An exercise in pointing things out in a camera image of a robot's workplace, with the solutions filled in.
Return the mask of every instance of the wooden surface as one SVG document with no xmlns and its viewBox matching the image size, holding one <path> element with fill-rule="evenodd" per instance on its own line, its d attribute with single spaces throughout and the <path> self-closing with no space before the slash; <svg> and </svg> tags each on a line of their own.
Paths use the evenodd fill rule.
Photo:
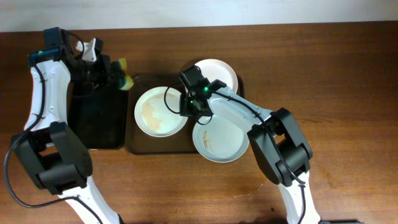
<svg viewBox="0 0 398 224">
<path fill-rule="evenodd" d="M 78 31 L 104 40 L 137 73 L 173 73 L 218 58 L 240 74 L 246 98 L 289 109 L 313 150 L 310 186 L 325 220 L 398 222 L 398 22 Z M 1 155 L 30 109 L 26 57 L 42 32 L 0 34 Z M 132 156 L 92 151 L 93 177 L 126 223 L 274 223 L 286 216 L 277 186 L 249 148 L 227 164 L 200 155 Z M 35 189 L 15 156 L 11 183 L 28 203 L 54 199 Z M 81 223 L 66 204 L 26 209 L 0 174 L 2 223 Z"/>
</svg>

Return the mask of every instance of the round plate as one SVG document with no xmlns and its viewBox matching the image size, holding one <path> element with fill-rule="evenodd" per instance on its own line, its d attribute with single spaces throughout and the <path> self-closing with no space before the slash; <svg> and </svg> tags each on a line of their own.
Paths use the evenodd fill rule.
<svg viewBox="0 0 398 224">
<path fill-rule="evenodd" d="M 206 124 L 210 117 L 201 117 Z M 198 152 L 213 162 L 231 162 L 241 157 L 249 146 L 249 138 L 236 125 L 213 115 L 206 125 L 196 124 L 192 132 L 193 144 Z"/>
<path fill-rule="evenodd" d="M 134 117 L 141 130 L 151 136 L 166 137 L 177 133 L 187 122 L 187 117 L 170 112 L 164 104 L 167 87 L 156 87 L 146 91 L 137 101 Z M 181 93 L 173 88 L 167 92 L 168 106 L 178 111 Z"/>
<path fill-rule="evenodd" d="M 201 60 L 195 64 L 201 70 L 201 74 L 210 82 L 218 79 L 224 82 L 235 93 L 238 91 L 238 78 L 235 71 L 227 63 L 217 59 Z"/>
</svg>

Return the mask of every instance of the plate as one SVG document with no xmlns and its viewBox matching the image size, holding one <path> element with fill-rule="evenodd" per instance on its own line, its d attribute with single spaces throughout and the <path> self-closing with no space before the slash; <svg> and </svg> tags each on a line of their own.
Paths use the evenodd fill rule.
<svg viewBox="0 0 398 224">
<path fill-rule="evenodd" d="M 161 86 L 146 91 L 137 101 L 134 118 L 139 128 L 150 136 L 167 137 L 184 127 L 187 117 L 170 112 L 164 104 L 167 87 Z M 167 92 L 168 106 L 179 111 L 181 93 L 173 88 Z"/>
<path fill-rule="evenodd" d="M 201 117 L 206 124 L 210 117 Z M 231 162 L 241 157 L 249 146 L 249 138 L 236 125 L 213 115 L 206 125 L 196 124 L 192 132 L 193 144 L 198 152 L 213 162 Z"/>
<path fill-rule="evenodd" d="M 210 82 L 218 79 L 235 93 L 238 91 L 238 78 L 235 71 L 227 63 L 217 59 L 205 59 L 195 65 L 200 68 L 201 74 Z"/>
</svg>

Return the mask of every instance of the wooden table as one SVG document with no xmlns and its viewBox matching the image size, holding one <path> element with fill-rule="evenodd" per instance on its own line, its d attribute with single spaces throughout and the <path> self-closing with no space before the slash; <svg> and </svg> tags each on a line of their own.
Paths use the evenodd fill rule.
<svg viewBox="0 0 398 224">
<path fill-rule="evenodd" d="M 289 109 L 313 149 L 310 186 L 325 220 L 398 222 L 398 22 L 77 31 L 104 40 L 137 73 L 172 73 L 218 58 L 242 77 L 246 98 Z M 1 158 L 30 110 L 26 55 L 42 32 L 0 34 Z M 227 164 L 200 155 L 132 156 L 91 151 L 95 182 L 126 223 L 238 223 L 285 219 L 277 186 L 251 149 Z M 38 190 L 16 157 L 11 183 L 28 203 L 54 199 Z M 66 203 L 26 209 L 0 174 L 2 223 L 81 223 Z"/>
</svg>

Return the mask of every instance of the white background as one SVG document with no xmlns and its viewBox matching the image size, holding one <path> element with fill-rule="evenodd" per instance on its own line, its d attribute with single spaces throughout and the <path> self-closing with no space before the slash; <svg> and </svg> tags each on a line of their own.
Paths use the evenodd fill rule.
<svg viewBox="0 0 398 224">
<path fill-rule="evenodd" d="M 398 0 L 0 0 L 0 32 L 398 20 Z"/>
</svg>

